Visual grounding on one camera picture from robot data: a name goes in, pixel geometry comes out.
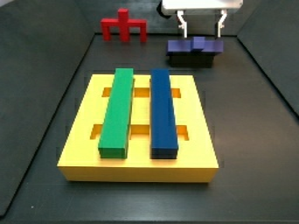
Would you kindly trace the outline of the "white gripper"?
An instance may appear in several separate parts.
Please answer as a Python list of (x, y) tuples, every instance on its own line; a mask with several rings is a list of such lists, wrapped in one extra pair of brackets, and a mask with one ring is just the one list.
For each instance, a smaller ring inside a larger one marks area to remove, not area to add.
[(165, 16), (177, 14), (185, 38), (188, 38), (188, 21), (183, 18), (183, 14), (205, 15), (221, 12), (217, 23), (217, 38), (221, 38), (221, 30), (225, 27), (228, 15), (229, 13), (236, 13), (242, 5), (244, 0), (162, 0), (158, 4), (158, 11)]

